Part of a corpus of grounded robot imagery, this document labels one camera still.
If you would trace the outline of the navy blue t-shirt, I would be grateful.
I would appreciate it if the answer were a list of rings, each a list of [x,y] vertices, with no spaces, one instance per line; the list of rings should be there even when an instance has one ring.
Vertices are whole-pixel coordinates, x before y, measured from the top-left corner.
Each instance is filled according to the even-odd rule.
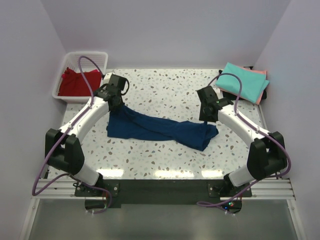
[[[143,141],[176,141],[188,148],[204,151],[211,139],[219,134],[215,125],[178,122],[167,118],[152,117],[123,105],[109,113],[107,136]]]

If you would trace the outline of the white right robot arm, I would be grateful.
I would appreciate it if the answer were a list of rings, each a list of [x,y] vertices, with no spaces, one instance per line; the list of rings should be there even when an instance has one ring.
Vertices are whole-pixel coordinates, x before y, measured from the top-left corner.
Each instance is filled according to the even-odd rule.
[[[287,168],[284,138],[279,132],[271,133],[256,125],[236,110],[231,100],[219,99],[211,86],[199,89],[197,95],[200,100],[199,120],[221,122],[235,132],[249,149],[246,164],[224,177],[222,189],[227,196],[235,196],[242,185],[263,180]]]

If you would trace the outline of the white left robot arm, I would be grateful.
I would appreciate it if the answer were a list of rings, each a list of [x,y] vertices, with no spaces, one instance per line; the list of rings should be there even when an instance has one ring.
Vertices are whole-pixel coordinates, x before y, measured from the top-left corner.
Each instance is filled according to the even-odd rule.
[[[85,189],[92,196],[99,196],[104,184],[99,181],[101,174],[85,163],[81,143],[100,118],[124,105],[122,96],[127,92],[125,87],[130,86],[119,75],[109,74],[107,80],[69,122],[58,130],[51,128],[45,135],[46,163],[86,183]]]

